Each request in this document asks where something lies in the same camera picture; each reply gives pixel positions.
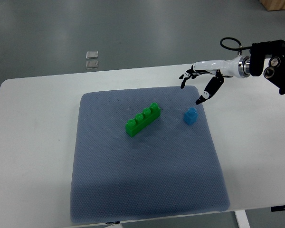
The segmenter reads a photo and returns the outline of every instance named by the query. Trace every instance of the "white robotic forearm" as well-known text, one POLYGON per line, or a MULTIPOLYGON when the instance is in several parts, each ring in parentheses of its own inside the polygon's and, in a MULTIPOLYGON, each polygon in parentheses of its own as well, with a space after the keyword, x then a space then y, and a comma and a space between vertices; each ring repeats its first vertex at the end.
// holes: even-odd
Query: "white robotic forearm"
POLYGON ((195 79, 202 74, 212 74, 214 77, 207 84, 204 93, 196 101, 200 104, 210 99, 224 83, 225 77, 246 78, 252 76, 264 77, 271 83, 280 88, 280 94, 285 94, 285 41, 276 40, 266 43, 255 43, 251 47, 242 47, 240 42, 234 38, 224 38, 221 40, 221 46, 229 49, 240 51, 239 55, 233 60, 214 60, 196 62, 191 69, 187 70, 180 79, 183 80, 181 88, 185 86, 188 79, 195 79), (231 39, 238 42, 239 48, 229 48, 222 44, 225 39, 231 39), (241 50, 250 49, 251 57, 242 56, 241 50), (269 67, 264 71, 265 56, 272 56, 268 59, 269 67))

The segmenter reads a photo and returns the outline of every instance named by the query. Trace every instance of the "white table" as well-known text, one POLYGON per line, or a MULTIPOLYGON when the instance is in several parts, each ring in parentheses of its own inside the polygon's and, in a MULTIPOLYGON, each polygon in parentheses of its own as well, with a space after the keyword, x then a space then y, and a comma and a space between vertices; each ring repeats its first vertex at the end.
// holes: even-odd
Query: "white table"
MULTIPOLYGON (((19 78, 0 88, 0 227, 69 227, 80 98, 179 86, 191 65, 19 78)), ((202 93, 211 76, 187 81, 202 93)), ((229 210, 285 205, 285 95, 262 76, 227 78, 203 103, 229 210)))

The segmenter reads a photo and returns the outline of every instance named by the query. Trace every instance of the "lego stud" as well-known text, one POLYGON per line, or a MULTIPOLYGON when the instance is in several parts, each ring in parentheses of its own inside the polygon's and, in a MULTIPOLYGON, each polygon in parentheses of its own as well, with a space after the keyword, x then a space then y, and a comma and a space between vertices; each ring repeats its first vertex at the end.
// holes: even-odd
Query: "lego stud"
POLYGON ((140 124, 143 121, 143 114, 141 114, 141 113, 136 114, 135 120, 138 124, 140 124))
POLYGON ((152 113, 156 112, 159 109, 158 104, 157 103, 151 103, 150 109, 151 109, 152 113))
POLYGON ((135 125, 136 125, 136 121, 135 121, 134 119, 131 119, 131 120, 129 120, 129 121, 127 122, 127 127, 128 127, 129 129, 134 128, 135 125))
POLYGON ((145 118, 148 118, 148 116, 151 115, 151 109, 150 108, 144 108, 142 111, 142 114, 145 118))

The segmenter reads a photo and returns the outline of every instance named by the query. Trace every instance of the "gray mat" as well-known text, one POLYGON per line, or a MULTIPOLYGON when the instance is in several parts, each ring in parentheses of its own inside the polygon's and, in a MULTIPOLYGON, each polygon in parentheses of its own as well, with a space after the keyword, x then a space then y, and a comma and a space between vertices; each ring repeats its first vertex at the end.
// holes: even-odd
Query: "gray mat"
POLYGON ((71 219, 112 222, 225 211, 230 203, 193 86, 88 93, 80 103, 71 219), (161 116, 131 138, 125 124, 150 103, 161 116), (182 117, 195 107, 191 126, 182 117))

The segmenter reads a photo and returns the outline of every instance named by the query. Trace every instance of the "textured mat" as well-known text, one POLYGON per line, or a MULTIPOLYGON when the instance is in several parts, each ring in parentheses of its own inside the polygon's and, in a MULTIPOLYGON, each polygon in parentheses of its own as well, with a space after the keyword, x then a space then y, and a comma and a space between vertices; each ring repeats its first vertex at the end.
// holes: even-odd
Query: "textured mat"
POLYGON ((80 103, 71 188, 73 222, 225 211, 230 203, 193 86, 88 93, 80 103), (125 124, 150 103, 161 116, 131 138, 125 124), (195 107, 191 126, 182 117, 195 107))

